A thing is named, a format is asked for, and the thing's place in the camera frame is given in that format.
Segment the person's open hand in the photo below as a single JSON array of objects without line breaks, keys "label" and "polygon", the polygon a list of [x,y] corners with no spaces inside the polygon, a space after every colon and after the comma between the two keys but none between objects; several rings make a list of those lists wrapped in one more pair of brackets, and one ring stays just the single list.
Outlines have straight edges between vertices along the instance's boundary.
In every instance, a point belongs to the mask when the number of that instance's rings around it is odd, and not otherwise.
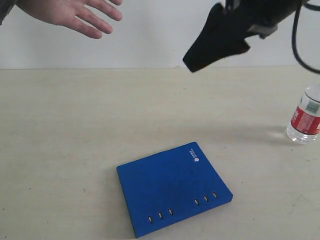
[{"label": "person's open hand", "polygon": [[112,26],[86,6],[95,8],[115,21],[123,14],[116,8],[122,0],[18,0],[16,5],[31,17],[55,26],[63,26],[92,39],[113,32]]}]

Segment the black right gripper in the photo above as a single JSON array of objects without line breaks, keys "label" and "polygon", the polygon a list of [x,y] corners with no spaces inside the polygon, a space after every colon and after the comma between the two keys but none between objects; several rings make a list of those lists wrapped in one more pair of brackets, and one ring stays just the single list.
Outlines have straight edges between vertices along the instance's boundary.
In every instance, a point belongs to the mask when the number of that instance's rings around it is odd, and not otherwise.
[{"label": "black right gripper", "polygon": [[305,0],[227,0],[225,8],[217,3],[182,60],[195,73],[221,59],[244,54],[250,50],[245,38],[265,39],[306,3]]}]

